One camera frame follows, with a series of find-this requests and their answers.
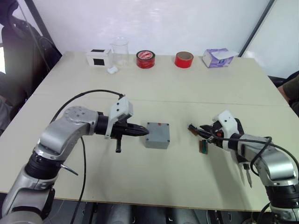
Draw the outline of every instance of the robotic arm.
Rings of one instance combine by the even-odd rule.
[[[254,160],[254,166],[270,201],[273,223],[299,222],[299,182],[292,161],[271,144],[255,159],[268,139],[244,134],[240,121],[229,111],[214,117],[213,122],[211,126],[200,126],[201,129],[189,125],[189,130],[207,139],[209,143],[225,150],[234,150],[245,161]]]
[[[68,108],[62,118],[52,122],[42,133],[28,163],[21,169],[2,206],[0,224],[41,224],[51,211],[53,185],[60,168],[77,174],[64,165],[78,139],[83,135],[101,134],[117,139],[121,152],[122,135],[142,136],[148,130],[127,123],[133,107],[122,97],[110,110],[109,117],[81,106]]]

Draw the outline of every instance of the glass beaker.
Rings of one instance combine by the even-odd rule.
[[[126,67],[129,63],[128,40],[125,37],[116,37],[113,39],[113,61],[116,66]]]

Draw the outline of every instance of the gray plastic box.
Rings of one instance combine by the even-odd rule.
[[[149,122],[147,129],[149,134],[145,136],[145,147],[167,149],[170,142],[169,124]]]

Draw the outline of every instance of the red cylinder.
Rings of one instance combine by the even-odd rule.
[[[142,50],[136,54],[136,63],[139,68],[149,69],[155,65],[155,54],[150,50]]]
[[[193,54],[186,51],[181,51],[177,53],[174,63],[176,66],[186,69],[191,66],[193,58]]]

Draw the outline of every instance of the white box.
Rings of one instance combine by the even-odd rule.
[[[107,67],[113,66],[113,55],[110,49],[93,49],[86,53],[88,64],[93,67]]]

